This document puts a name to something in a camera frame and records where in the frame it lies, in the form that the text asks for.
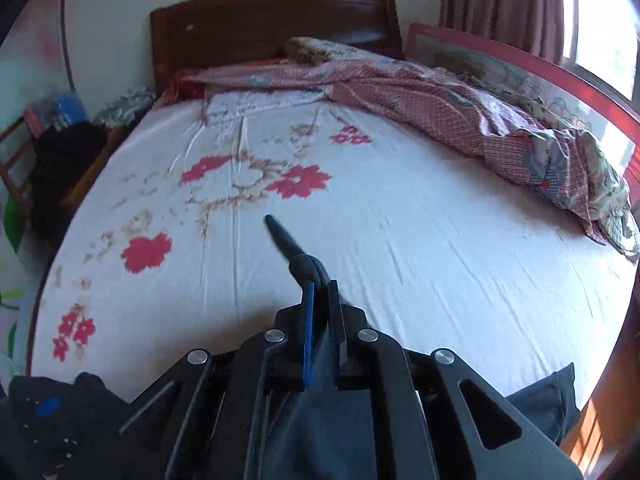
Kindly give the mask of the dark navy sports pants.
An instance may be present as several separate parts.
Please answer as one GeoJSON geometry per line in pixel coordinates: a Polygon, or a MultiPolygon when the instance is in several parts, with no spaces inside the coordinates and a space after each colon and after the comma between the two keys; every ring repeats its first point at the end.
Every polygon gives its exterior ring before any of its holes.
{"type": "Polygon", "coordinates": [[[194,349],[125,402],[98,376],[17,377],[1,393],[6,479],[576,479],[550,437],[570,418],[564,370],[502,396],[460,356],[402,348],[342,295],[348,361],[335,374],[328,284],[275,218],[266,227],[302,290],[314,283],[312,375],[303,307],[239,349],[194,349]]]}

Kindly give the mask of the red pillow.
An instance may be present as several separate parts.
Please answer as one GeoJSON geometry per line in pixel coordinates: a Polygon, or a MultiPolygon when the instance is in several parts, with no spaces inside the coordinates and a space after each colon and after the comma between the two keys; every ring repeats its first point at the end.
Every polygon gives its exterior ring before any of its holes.
{"type": "Polygon", "coordinates": [[[192,80],[199,74],[199,70],[182,70],[170,78],[165,90],[165,96],[169,103],[178,103],[189,100],[201,100],[205,96],[206,84],[192,80]]]}

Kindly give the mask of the dark red wooden headboard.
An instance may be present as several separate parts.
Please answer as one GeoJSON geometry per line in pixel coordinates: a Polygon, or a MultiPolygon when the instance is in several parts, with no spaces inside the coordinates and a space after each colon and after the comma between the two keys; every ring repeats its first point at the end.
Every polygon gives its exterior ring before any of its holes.
{"type": "Polygon", "coordinates": [[[292,37],[404,56],[395,0],[186,0],[150,22],[157,92],[183,70],[282,58],[292,37]]]}

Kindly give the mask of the pink patterned quilt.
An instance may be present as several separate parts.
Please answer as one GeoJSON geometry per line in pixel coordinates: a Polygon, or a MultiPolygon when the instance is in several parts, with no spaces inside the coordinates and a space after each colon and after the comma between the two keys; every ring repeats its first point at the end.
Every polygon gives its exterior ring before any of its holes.
{"type": "Polygon", "coordinates": [[[281,61],[199,70],[192,80],[216,92],[299,90],[404,122],[455,150],[483,159],[498,176],[527,185],[579,218],[593,240],[639,259],[639,228],[627,181],[598,139],[513,91],[395,60],[347,44],[293,37],[281,61]]]}

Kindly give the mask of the black clothes pile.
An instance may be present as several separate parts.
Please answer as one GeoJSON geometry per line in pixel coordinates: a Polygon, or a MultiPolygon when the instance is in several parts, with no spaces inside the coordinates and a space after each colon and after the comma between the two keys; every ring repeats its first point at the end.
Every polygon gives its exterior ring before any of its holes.
{"type": "Polygon", "coordinates": [[[92,122],[53,128],[35,140],[32,172],[32,228],[40,240],[58,248],[70,220],[62,201],[92,166],[107,144],[107,131],[92,122]]]}

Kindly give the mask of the blue and red items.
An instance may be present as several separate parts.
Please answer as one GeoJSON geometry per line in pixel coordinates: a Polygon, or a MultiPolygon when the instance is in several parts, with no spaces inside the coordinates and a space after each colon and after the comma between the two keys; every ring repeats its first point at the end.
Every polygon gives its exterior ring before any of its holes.
{"type": "Polygon", "coordinates": [[[89,121],[84,103],[73,91],[54,92],[28,103],[23,118],[34,138],[51,128],[60,131],[78,122],[89,121]]]}

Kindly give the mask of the wooden chair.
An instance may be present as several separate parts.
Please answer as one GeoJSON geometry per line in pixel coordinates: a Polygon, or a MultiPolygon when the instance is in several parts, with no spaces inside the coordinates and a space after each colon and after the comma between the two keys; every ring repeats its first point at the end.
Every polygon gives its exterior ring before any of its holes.
{"type": "Polygon", "coordinates": [[[61,130],[50,128],[32,136],[1,163],[1,180],[17,210],[30,214],[35,204],[63,203],[89,174],[100,171],[124,142],[131,127],[107,128],[92,122],[76,122],[61,130]],[[32,155],[35,165],[17,182],[11,170],[32,155]]]}

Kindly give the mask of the purple curtain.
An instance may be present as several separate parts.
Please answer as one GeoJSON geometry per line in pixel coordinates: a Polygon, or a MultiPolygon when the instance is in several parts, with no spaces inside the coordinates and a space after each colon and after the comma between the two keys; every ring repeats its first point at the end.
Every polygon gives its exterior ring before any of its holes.
{"type": "Polygon", "coordinates": [[[439,25],[562,60],[563,0],[442,0],[439,25]]]}

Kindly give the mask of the floral sliding wardrobe door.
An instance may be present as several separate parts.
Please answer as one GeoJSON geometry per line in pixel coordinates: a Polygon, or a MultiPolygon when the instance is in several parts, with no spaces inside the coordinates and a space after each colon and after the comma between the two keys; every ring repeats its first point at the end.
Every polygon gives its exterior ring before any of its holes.
{"type": "Polygon", "coordinates": [[[1,45],[1,383],[26,372],[29,334],[50,249],[30,226],[32,102],[66,91],[64,0],[29,0],[1,45]]]}

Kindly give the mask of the pink bed guard rail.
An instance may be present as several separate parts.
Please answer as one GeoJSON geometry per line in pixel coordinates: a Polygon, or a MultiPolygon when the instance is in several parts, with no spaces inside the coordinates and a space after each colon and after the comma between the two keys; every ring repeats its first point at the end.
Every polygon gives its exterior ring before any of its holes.
{"type": "Polygon", "coordinates": [[[468,74],[488,86],[544,104],[600,141],[610,164],[639,200],[639,116],[564,68],[500,42],[421,23],[409,25],[406,55],[431,67],[468,74]]]}

